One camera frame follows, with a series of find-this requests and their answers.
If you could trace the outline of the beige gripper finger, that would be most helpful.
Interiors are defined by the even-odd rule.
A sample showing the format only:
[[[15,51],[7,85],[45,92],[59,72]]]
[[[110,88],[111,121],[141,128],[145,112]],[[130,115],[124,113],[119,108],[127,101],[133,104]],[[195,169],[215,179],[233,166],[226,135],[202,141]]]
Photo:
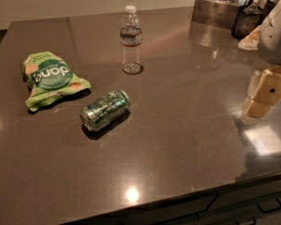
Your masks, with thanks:
[[[255,72],[248,88],[244,115],[253,119],[263,118],[281,99],[281,66]]]

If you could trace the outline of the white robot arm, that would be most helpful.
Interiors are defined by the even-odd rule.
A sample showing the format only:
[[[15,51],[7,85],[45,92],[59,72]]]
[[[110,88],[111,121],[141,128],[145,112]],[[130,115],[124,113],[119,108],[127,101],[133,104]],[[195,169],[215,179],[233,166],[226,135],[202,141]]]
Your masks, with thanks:
[[[258,52],[272,66],[256,70],[248,86],[243,116],[253,120],[264,117],[281,99],[281,0],[261,24]]]

